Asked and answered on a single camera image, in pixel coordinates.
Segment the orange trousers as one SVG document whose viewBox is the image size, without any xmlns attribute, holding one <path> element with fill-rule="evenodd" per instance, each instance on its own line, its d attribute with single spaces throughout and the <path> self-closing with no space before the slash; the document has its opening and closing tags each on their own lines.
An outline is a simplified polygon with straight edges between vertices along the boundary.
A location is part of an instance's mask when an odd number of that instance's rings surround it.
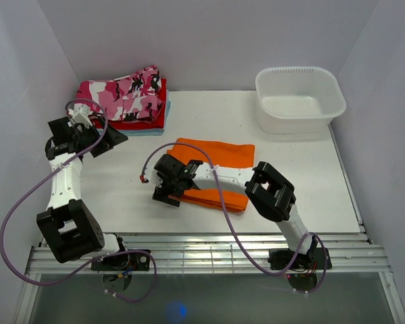
<svg viewBox="0 0 405 324">
<path fill-rule="evenodd" d="M 200 151 L 187 146 L 191 144 L 208 153 L 216 165 L 234 168 L 247 168 L 254 165 L 255 145 L 253 144 L 230 144 L 189 138 L 178 138 L 176 142 L 177 144 L 167 150 L 167 153 L 182 163 L 187 163 L 193 159 L 208 161 Z M 221 201 L 216 188 L 212 190 L 187 190 L 181 197 L 181 201 L 210 209 L 221 209 Z"/>
</svg>

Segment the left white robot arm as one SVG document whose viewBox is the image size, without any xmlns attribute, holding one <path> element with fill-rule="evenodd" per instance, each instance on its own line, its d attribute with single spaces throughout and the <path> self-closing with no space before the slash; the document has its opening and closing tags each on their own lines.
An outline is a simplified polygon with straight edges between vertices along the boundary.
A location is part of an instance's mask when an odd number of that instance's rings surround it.
<svg viewBox="0 0 405 324">
<path fill-rule="evenodd" d="M 83 256 L 106 254 L 106 261 L 117 270 L 125 268 L 129 252 L 115 234 L 104 234 L 101 226 L 82 200 L 80 174 L 84 149 L 99 141 L 90 150 L 98 157 L 128 137 L 108 126 L 100 134 L 94 126 L 76 123 L 68 117 L 48 123 L 52 137 L 45 146 L 51 171 L 51 195 L 47 210 L 36 216 L 36 223 L 56 260 L 75 261 Z"/>
</svg>

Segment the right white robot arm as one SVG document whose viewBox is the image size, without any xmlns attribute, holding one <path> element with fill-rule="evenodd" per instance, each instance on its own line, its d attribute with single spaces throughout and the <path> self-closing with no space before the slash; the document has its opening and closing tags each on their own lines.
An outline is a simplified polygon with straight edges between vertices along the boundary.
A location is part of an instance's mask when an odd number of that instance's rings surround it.
<svg viewBox="0 0 405 324">
<path fill-rule="evenodd" d="M 152 168 L 148 182 L 155 185 L 153 199 L 175 207 L 188 190 L 216 190 L 247 196 L 263 218 L 275 222 L 288 248 L 269 253 L 273 269 L 282 269 L 292 258 L 292 268 L 319 268 L 323 251 L 298 214 L 294 186 L 272 165 L 260 162 L 256 167 L 211 166 L 191 160 L 182 163 L 164 154 Z"/>
</svg>

